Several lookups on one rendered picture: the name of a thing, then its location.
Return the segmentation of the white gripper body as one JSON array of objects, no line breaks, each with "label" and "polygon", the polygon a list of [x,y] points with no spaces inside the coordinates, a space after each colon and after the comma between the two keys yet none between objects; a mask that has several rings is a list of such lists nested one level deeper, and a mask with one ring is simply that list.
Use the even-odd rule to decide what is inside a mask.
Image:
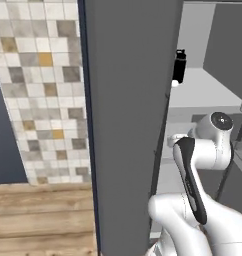
[{"label": "white gripper body", "polygon": [[187,137],[187,134],[173,134],[167,138],[167,146],[172,148],[174,144],[180,139]]}]

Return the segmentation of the grey fridge door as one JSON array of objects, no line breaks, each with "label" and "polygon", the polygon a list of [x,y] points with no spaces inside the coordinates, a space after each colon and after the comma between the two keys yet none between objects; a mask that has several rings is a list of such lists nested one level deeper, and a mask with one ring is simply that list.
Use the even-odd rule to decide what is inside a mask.
[{"label": "grey fridge door", "polygon": [[77,0],[97,256],[144,256],[184,0]]}]

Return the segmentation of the grey fridge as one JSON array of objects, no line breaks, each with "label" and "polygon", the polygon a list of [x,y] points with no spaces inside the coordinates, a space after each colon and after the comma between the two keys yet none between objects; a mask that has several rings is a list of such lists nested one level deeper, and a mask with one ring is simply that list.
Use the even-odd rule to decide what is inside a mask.
[{"label": "grey fridge", "polygon": [[[183,82],[172,86],[169,93],[167,133],[155,195],[185,191],[173,147],[167,146],[169,136],[186,134],[206,115],[223,112],[233,121],[231,143],[237,138],[241,124],[233,117],[242,115],[242,2],[187,0],[182,8],[177,49],[185,50],[187,62]],[[198,171],[205,192],[214,199],[224,171]],[[219,203],[242,214],[242,141],[235,150]],[[151,231],[157,242],[162,226],[153,221]]]}]

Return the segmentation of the black bottle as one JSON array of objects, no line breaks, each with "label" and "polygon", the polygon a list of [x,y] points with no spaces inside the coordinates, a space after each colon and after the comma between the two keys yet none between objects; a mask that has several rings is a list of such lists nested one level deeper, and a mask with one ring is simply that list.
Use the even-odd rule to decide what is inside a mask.
[{"label": "black bottle", "polygon": [[177,87],[183,82],[186,62],[187,62],[187,59],[186,59],[185,50],[177,49],[176,58],[174,62],[173,77],[172,77],[173,87]]}]

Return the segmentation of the dark navy cabinet panel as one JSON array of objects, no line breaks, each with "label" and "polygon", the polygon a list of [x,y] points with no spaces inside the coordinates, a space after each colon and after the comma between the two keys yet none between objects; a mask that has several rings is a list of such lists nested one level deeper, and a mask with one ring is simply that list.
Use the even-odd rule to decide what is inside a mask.
[{"label": "dark navy cabinet panel", "polygon": [[28,179],[0,88],[0,184],[27,182]]}]

